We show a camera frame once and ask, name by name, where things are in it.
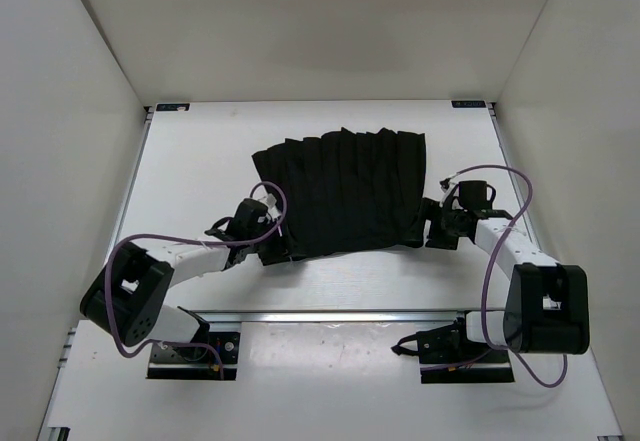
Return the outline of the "black pleated skirt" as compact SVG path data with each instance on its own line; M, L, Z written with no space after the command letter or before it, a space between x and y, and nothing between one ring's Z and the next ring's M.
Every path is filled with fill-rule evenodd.
M303 260L424 242L426 137L347 129L257 151L259 178L286 199L287 255Z

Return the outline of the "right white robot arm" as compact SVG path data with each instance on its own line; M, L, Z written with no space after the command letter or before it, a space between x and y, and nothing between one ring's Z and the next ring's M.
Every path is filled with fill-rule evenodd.
M514 218L493 207L496 190L482 180L441 182L444 196L427 211L428 248L455 250L469 239L509 278L505 307L464 315L448 337L449 352L471 361L484 345L515 353L580 355L590 343L585 271L563 265L516 230Z

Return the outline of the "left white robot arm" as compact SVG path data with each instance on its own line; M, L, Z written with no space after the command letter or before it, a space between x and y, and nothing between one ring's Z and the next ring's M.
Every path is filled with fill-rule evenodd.
M215 223L204 239L184 243L153 235L165 244L145 249L132 237L112 252L83 296L80 313L123 348L152 341L197 359L208 350L209 325L192 311L167 305L169 289L265 254L277 245L282 221L276 198L268 194L244 199L235 215Z

